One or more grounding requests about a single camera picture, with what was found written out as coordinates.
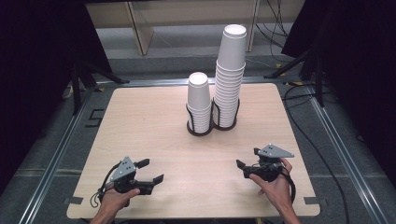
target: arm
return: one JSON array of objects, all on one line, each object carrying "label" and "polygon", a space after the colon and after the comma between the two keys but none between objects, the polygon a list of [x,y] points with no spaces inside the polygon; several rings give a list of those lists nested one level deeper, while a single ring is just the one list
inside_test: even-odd
[{"label": "arm", "polygon": [[108,189],[103,197],[99,211],[92,219],[91,224],[111,223],[116,214],[128,203],[134,196],[138,195],[139,189],[131,189],[126,193],[118,193],[114,189]]},{"label": "arm", "polygon": [[[286,170],[290,173],[292,168],[291,164],[284,158],[281,158],[280,160],[285,165]],[[263,195],[265,193],[268,200],[283,217],[286,224],[301,223],[292,207],[290,186],[285,176],[279,175],[276,180],[270,183],[262,180],[259,176],[254,174],[251,174],[249,177],[261,187],[258,194]]]}]

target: tall stack of cups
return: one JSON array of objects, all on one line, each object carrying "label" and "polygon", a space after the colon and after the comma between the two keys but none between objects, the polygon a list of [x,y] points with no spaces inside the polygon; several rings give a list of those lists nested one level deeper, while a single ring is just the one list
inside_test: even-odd
[{"label": "tall stack of cups", "polygon": [[212,102],[210,100],[209,83],[205,73],[192,73],[189,77],[187,111],[190,133],[205,135],[211,131]]},{"label": "tall stack of cups", "polygon": [[239,90],[245,71],[247,29],[231,24],[224,28],[216,66],[213,121],[227,130],[236,123]]}]

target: wooden table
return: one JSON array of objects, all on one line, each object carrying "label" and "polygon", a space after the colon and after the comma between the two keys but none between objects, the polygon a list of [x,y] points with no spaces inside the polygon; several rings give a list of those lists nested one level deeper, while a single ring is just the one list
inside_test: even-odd
[{"label": "wooden table", "polygon": [[[215,86],[210,86],[211,95]],[[269,143],[294,153],[291,177],[297,188],[294,208],[298,216],[316,216],[318,204],[304,161],[274,84],[243,84],[236,126],[197,137],[187,131],[187,86],[117,89],[109,102],[92,145],[74,197],[70,218],[93,217],[90,198],[102,185],[110,168],[129,156],[150,159],[136,179],[151,181],[164,174],[152,195],[137,196],[117,217],[202,218],[277,217],[275,208],[259,187],[243,177],[235,160],[256,163],[254,147]]]}]

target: metal frame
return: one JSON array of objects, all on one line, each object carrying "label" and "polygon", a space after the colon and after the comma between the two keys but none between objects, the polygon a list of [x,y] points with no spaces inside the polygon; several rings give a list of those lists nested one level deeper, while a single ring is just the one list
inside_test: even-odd
[{"label": "metal frame", "polygon": [[[273,80],[267,81],[262,77],[243,77],[242,83],[265,83],[265,82],[273,82]],[[209,79],[209,84],[214,84],[215,79],[211,77]],[[96,88],[100,87],[115,87],[115,88],[133,88],[133,87],[155,87],[155,86],[179,86],[179,85],[188,85],[188,80],[186,78],[179,79],[161,79],[161,80],[134,80],[125,84],[116,84],[112,81],[107,82],[98,82]],[[307,87],[306,91],[308,93],[314,93],[312,87]],[[78,123],[80,121],[81,115],[84,112],[85,105],[88,103],[91,95],[93,93],[93,89],[88,89],[87,93],[84,95],[83,104],[79,111],[71,118],[70,123],[64,133],[64,136],[57,147],[55,154],[53,155],[49,166],[45,173],[42,175],[39,185],[37,186],[35,193],[30,199],[23,216],[21,218],[20,224],[32,223],[35,219],[35,215],[40,208],[47,192],[52,182],[53,177],[56,174],[56,170],[62,161],[64,153],[67,150],[67,146],[69,141],[75,132]],[[335,127],[332,124],[331,119],[329,118],[325,108],[321,107],[316,100],[311,100],[311,103],[315,110],[317,111],[318,117],[320,118],[324,129],[328,133],[329,137],[332,140],[335,151],[337,152],[341,162],[346,168],[347,173],[349,174],[352,183],[354,184],[357,192],[361,196],[361,199],[371,216],[374,223],[389,223],[387,218],[384,215],[381,207],[379,206],[377,199],[371,190],[370,186],[365,181],[364,177],[361,174],[361,171],[357,167],[356,163],[353,161],[352,157],[348,153],[348,149],[342,141],[340,135],[336,131]]]}]

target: cable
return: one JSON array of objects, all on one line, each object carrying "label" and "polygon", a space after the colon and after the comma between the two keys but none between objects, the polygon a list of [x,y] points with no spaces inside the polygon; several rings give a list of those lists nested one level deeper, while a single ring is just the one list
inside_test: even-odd
[{"label": "cable", "polygon": [[288,107],[288,109],[290,109],[290,108],[292,108],[292,107],[295,107],[295,106],[298,106],[298,105],[303,105],[303,104],[309,102],[309,101],[311,100],[311,98],[312,98],[312,97],[309,97],[307,100],[305,100],[305,101],[303,101],[303,102],[301,102],[301,103],[299,103],[299,104],[297,104],[297,105],[291,105],[291,106]]},{"label": "cable", "polygon": [[[289,93],[291,90],[293,90],[293,89],[295,89],[295,88],[297,88],[297,87],[302,87],[302,86],[294,86],[294,87],[291,87],[290,89],[288,89],[288,90],[285,92],[284,99],[288,99],[287,95],[288,95],[288,93]],[[308,135],[307,135],[305,132],[303,132],[303,130],[301,129],[301,127],[297,124],[296,120],[294,119],[294,117],[292,116],[292,114],[291,114],[290,111],[289,111],[288,104],[287,104],[287,101],[286,101],[286,100],[285,100],[285,107],[286,107],[287,113],[288,113],[289,116],[290,116],[290,119],[291,119],[291,120],[293,121],[293,123],[296,125],[297,129],[303,134],[303,136],[305,137],[305,139],[311,144],[311,146],[312,146],[312,147],[315,149],[315,151],[318,153],[318,155],[320,156],[320,158],[321,158],[321,160],[323,161],[324,165],[325,165],[326,168],[328,169],[330,175],[332,176],[332,179],[334,180],[335,184],[337,185],[337,188],[338,188],[339,191],[340,191],[340,194],[341,194],[341,197],[342,197],[342,200],[343,200],[343,203],[344,203],[344,210],[345,210],[345,214],[346,214],[346,223],[348,224],[348,223],[349,223],[349,213],[348,213],[348,209],[347,209],[347,200],[346,200],[344,191],[343,191],[343,189],[341,188],[340,183],[338,182],[338,179],[335,177],[334,173],[332,172],[332,169],[330,168],[329,164],[326,162],[326,160],[324,159],[323,155],[320,153],[320,151],[318,150],[318,148],[315,146],[315,144],[312,142],[312,140],[308,137]]]},{"label": "cable", "polygon": [[95,207],[99,206],[99,203],[97,202],[97,199],[99,199],[99,202],[102,201],[103,196],[104,196],[105,193],[108,191],[108,189],[106,189],[106,182],[107,182],[107,180],[108,180],[108,177],[111,175],[111,173],[113,173],[113,171],[114,171],[115,169],[119,168],[120,164],[121,164],[121,161],[120,161],[119,163],[117,163],[116,165],[114,165],[114,166],[110,169],[110,171],[107,173],[107,175],[106,175],[106,177],[105,177],[105,180],[103,181],[103,184],[102,184],[101,188],[99,188],[98,191],[96,191],[96,192],[91,196],[90,203],[91,203],[91,206],[92,206],[92,207],[95,208]]},{"label": "cable", "polygon": [[[264,28],[269,31],[269,32],[273,32],[272,30],[270,30],[270,28],[268,28],[265,23],[262,24],[264,26]],[[280,35],[280,36],[285,36],[288,37],[289,35],[286,33],[286,31],[284,31],[284,34],[280,34],[280,33],[275,33],[275,35]]]},{"label": "cable", "polygon": [[271,5],[271,3],[270,3],[269,0],[267,0],[267,3],[268,3],[268,6],[271,8],[271,10],[272,10],[272,12],[273,12],[273,14],[274,14],[274,17],[275,17],[275,19],[276,19],[276,23],[275,23],[275,26],[274,26],[274,31],[272,31],[272,35],[271,35],[271,44],[270,44],[271,56],[272,56],[274,59],[276,59],[276,60],[278,60],[278,61],[280,61],[280,62],[282,62],[282,63],[290,63],[290,62],[283,61],[283,60],[280,60],[280,59],[278,59],[277,57],[275,57],[275,55],[274,55],[274,53],[273,53],[273,49],[272,49],[272,44],[274,43],[274,35],[275,35],[275,33],[276,33],[276,27],[279,27],[279,29],[280,29],[281,31],[283,31],[284,34],[286,33],[286,31],[285,31],[285,29],[284,29],[284,27],[283,27],[282,13],[281,13],[281,11],[280,11],[281,1],[280,1],[280,0],[277,1],[277,14],[275,13],[275,11],[274,11],[274,9],[273,9],[273,7],[272,7],[272,5]]},{"label": "cable", "polygon": [[283,172],[279,172],[279,174],[285,176],[286,180],[288,180],[291,188],[291,203],[294,203],[294,199],[296,198],[296,186],[294,185],[294,181],[291,179],[289,171],[284,166],[282,166],[282,168],[287,172],[287,174]]},{"label": "cable", "polygon": [[250,59],[246,59],[246,61],[247,61],[247,62],[251,62],[251,63],[259,63],[259,64],[263,64],[263,65],[265,65],[265,66],[267,66],[267,67],[269,67],[269,68],[278,69],[277,67],[271,66],[271,65],[269,65],[268,63],[257,62],[257,61],[253,61],[253,60],[250,60]]},{"label": "cable", "polygon": [[271,44],[275,44],[275,45],[277,45],[278,47],[280,47],[280,48],[283,49],[283,46],[282,46],[281,44],[277,43],[277,42],[276,42],[273,38],[271,38],[270,36],[266,35],[266,34],[262,31],[262,29],[260,28],[260,26],[259,26],[258,24],[256,24],[256,27],[257,27],[257,29],[259,29],[260,33],[262,33],[262,35],[263,35],[268,41],[270,41]]}]

